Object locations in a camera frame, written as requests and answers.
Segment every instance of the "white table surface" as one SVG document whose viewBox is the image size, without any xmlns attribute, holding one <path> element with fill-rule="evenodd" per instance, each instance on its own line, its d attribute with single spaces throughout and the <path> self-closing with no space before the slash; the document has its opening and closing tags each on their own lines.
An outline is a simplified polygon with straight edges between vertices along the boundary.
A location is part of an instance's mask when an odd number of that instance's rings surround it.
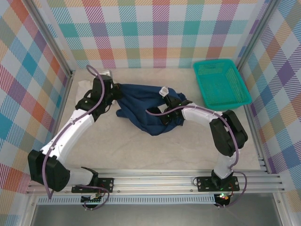
<svg viewBox="0 0 301 226">
<path fill-rule="evenodd" d="M 168 86 L 187 99 L 204 106 L 193 69 L 112 69 L 118 83 Z M 77 70 L 62 116 L 60 128 L 75 110 L 78 82 L 93 81 L 86 69 Z M 66 164 L 94 169 L 144 170 L 211 170 L 218 151 L 211 131 L 199 124 L 185 121 L 168 133 L 152 137 L 134 126 L 129 119 L 119 118 L 116 103 L 101 115 L 78 140 Z M 242 149 L 237 170 L 259 170 L 258 156 L 243 107 L 235 109 L 249 140 Z"/>
</svg>

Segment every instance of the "metal mounting plate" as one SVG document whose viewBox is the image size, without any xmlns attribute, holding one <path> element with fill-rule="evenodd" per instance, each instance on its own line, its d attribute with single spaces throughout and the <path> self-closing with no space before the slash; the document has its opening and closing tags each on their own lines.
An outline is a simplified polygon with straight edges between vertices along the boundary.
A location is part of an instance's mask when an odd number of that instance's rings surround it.
<svg viewBox="0 0 301 226">
<path fill-rule="evenodd" d="M 268 174 L 263 158 L 259 158 L 261 170 L 244 170 L 248 178 L 246 193 L 284 192 L 284 185 L 278 174 Z M 210 177 L 211 170 L 150 170 L 150 169 L 94 169 L 101 178 L 114 178 L 112 194 L 116 195 L 150 195 L 150 194 L 199 194 L 192 184 L 195 177 Z M 245 178 L 234 173 L 240 187 L 245 186 Z M 65 187 L 55 195 L 74 195 L 72 186 Z M 204 191 L 202 194 L 215 194 Z M 28 195 L 46 195 L 43 185 L 32 181 L 27 189 Z"/>
<path fill-rule="evenodd" d="M 98 184 L 95 186 L 103 187 L 111 193 L 111 192 L 113 192 L 114 178 L 99 178 Z M 79 186 L 74 186 L 71 189 L 71 193 L 98 193 L 98 192 L 99 192 L 98 189 L 83 188 L 83 187 L 79 187 Z"/>
<path fill-rule="evenodd" d="M 211 182 L 211 177 L 197 177 L 196 181 L 199 192 L 231 192 L 232 190 L 234 192 L 239 191 L 239 183 L 237 177 L 232 177 L 228 183 L 228 186 L 225 186 L 222 190 L 216 189 L 215 185 Z"/>
</svg>

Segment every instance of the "fabric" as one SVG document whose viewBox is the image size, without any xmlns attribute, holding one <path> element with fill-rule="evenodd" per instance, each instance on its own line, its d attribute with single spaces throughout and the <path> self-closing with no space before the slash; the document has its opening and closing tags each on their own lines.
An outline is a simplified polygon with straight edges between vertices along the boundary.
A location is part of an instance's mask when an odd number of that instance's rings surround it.
<svg viewBox="0 0 301 226">
<path fill-rule="evenodd" d="M 48 9 L 35 2 L 75 66 L 191 68 L 235 61 L 264 0 L 47 0 Z"/>
<path fill-rule="evenodd" d="M 27 155 L 51 139 L 67 75 L 21 0 L 0 0 L 0 226 L 20 225 Z"/>
<path fill-rule="evenodd" d="M 121 109 L 116 111 L 118 117 L 128 118 L 136 127 L 152 136 L 171 131 L 178 125 L 183 125 L 184 119 L 177 118 L 164 125 L 157 116 L 149 115 L 145 110 L 165 104 L 159 94 L 161 87 L 143 86 L 133 84 L 120 84 L 123 98 L 117 100 Z M 169 95 L 182 101 L 186 100 L 184 94 L 177 94 L 168 88 Z"/>
<path fill-rule="evenodd" d="M 242 70 L 273 173 L 301 225 L 301 1 L 282 0 Z"/>
</svg>

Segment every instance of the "gray floor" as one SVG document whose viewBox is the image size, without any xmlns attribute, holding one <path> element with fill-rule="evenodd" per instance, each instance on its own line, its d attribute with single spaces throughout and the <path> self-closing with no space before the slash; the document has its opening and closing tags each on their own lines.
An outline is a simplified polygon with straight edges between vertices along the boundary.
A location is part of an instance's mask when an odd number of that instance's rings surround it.
<svg viewBox="0 0 301 226">
<path fill-rule="evenodd" d="M 38 206 L 32 226 L 280 226 L 272 194 L 245 194 L 228 209 L 214 205 Z"/>
</svg>

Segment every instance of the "vertical metal post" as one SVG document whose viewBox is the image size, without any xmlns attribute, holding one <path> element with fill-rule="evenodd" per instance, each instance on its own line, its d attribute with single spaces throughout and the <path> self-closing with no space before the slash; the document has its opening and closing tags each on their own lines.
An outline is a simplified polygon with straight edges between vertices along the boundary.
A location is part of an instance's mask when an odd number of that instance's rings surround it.
<svg viewBox="0 0 301 226">
<path fill-rule="evenodd" d="M 32 219 L 37 206 L 38 196 L 27 196 L 28 202 L 24 215 L 21 217 L 21 226 L 29 226 L 32 224 Z"/>
<path fill-rule="evenodd" d="M 60 63 L 62 69 L 64 70 L 65 74 L 67 74 L 69 77 L 71 77 L 71 68 L 68 66 L 67 61 L 65 60 L 65 57 L 63 56 L 61 50 L 59 49 L 54 37 L 52 36 L 48 26 L 44 22 L 44 19 L 39 13 L 38 8 L 36 5 L 32 2 L 32 0 L 23 0 L 23 4 L 27 8 L 29 14 L 32 16 L 34 22 L 37 24 L 39 31 L 42 33 L 42 35 L 45 38 L 45 41 L 51 48 L 52 52 L 54 53 L 54 56 Z"/>
<path fill-rule="evenodd" d="M 254 32 L 253 37 L 250 40 L 249 45 L 246 47 L 245 52 L 243 53 L 238 65 L 237 69 L 240 71 L 245 63 L 248 61 L 254 47 L 256 46 L 257 41 L 261 38 L 265 28 L 267 27 L 269 20 L 273 16 L 275 10 L 277 9 L 278 5 L 280 4 L 281 0 L 270 0 L 270 3 L 258 24 L 256 31 Z"/>
<path fill-rule="evenodd" d="M 70 89 L 71 89 L 72 82 L 73 82 L 73 77 L 68 78 L 65 94 L 64 94 L 64 97 L 62 99 L 62 104 L 60 106 L 60 112 L 59 112 L 58 117 L 57 117 L 56 122 L 55 122 L 55 127 L 54 127 L 54 130 L 53 130 L 52 138 L 55 137 L 57 132 L 58 132 L 58 129 L 59 129 L 59 126 L 60 126 L 60 123 L 61 123 L 61 119 L 62 119 L 62 116 L 63 116 L 63 113 L 64 113 L 64 109 L 65 109 L 65 106 L 66 106 L 66 103 L 67 103 L 68 95 L 69 95 L 69 92 L 70 92 Z"/>
</svg>

